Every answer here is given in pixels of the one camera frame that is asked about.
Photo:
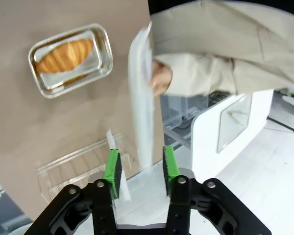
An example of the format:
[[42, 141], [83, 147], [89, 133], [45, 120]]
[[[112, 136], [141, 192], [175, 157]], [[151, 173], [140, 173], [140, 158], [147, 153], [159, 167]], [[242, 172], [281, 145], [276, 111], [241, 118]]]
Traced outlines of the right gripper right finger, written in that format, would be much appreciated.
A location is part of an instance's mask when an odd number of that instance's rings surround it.
[[174, 149], [163, 147], [163, 171], [170, 205], [166, 222], [167, 235], [190, 232], [191, 211], [207, 219], [220, 235], [270, 235], [263, 222], [220, 180], [211, 178], [199, 183], [181, 173]]

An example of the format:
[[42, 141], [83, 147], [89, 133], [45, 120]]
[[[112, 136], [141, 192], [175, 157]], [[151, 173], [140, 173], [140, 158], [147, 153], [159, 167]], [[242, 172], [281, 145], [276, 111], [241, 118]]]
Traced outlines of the person's left hand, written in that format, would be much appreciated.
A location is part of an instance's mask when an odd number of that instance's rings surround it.
[[153, 95], [164, 94], [172, 81], [172, 70], [169, 66], [153, 60], [152, 61], [152, 78], [151, 87]]

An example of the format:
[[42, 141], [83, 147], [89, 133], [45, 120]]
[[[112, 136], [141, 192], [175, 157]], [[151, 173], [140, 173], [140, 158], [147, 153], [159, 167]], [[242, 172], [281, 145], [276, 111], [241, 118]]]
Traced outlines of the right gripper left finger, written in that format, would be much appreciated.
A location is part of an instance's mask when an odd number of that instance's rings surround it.
[[73, 235], [89, 216], [96, 235], [115, 235], [113, 201], [119, 197], [122, 177], [118, 149], [109, 151], [101, 177], [92, 175], [84, 188], [66, 185], [26, 231], [27, 235]]

